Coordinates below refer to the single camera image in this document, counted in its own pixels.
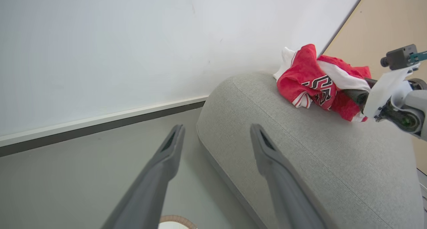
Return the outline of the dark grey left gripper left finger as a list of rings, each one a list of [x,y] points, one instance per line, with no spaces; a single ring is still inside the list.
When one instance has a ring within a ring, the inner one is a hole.
[[[158,229],[168,183],[178,172],[185,127],[175,125],[101,229]]]

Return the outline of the grey fabric sofa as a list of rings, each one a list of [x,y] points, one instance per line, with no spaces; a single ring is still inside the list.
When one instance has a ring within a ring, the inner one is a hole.
[[[261,228],[277,229],[250,138],[260,124],[340,228],[424,229],[411,136],[389,121],[348,122],[295,108],[272,75],[229,77],[207,98],[196,129],[211,164]]]

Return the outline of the white black baseboard strip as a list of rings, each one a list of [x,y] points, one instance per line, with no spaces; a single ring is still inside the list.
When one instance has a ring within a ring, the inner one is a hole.
[[[0,137],[0,158],[203,107],[207,95],[86,118]]]

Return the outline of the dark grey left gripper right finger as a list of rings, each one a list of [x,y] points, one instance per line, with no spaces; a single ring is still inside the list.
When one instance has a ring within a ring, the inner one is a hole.
[[[250,127],[259,173],[267,181],[279,229],[329,229],[329,215],[260,124]]]

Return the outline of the red white sports clothing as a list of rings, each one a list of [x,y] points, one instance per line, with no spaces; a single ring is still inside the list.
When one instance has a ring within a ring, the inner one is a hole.
[[[298,51],[282,49],[282,65],[273,77],[279,93],[296,108],[312,103],[323,110],[334,111],[350,122],[364,122],[367,117],[345,90],[370,92],[367,66],[353,67],[342,59],[318,55],[313,44]]]

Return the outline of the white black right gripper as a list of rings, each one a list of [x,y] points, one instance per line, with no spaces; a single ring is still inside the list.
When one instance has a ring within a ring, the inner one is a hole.
[[[363,87],[371,91],[344,89],[363,114],[375,121],[390,121],[407,133],[421,133],[421,90],[414,90],[404,68],[384,73],[379,80],[364,78]]]

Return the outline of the cream plastic laundry basket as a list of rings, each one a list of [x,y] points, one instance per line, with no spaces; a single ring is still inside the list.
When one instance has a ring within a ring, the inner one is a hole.
[[[163,215],[160,217],[158,229],[198,229],[198,226],[180,215]]]

